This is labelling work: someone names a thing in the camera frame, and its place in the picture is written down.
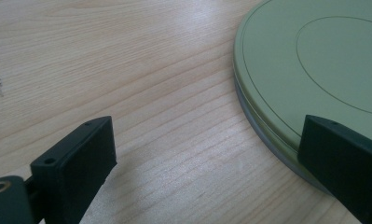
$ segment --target round green plate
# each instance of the round green plate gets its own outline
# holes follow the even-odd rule
[[[372,0],[270,0],[234,46],[243,110],[270,150],[314,186],[296,158],[307,114],[372,139]]]

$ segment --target black clamp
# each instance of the black clamp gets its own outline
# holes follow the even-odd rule
[[[0,224],[79,223],[116,164],[111,117],[80,125],[31,163],[25,182],[0,178]]]
[[[298,160],[362,223],[372,223],[372,140],[306,116]]]

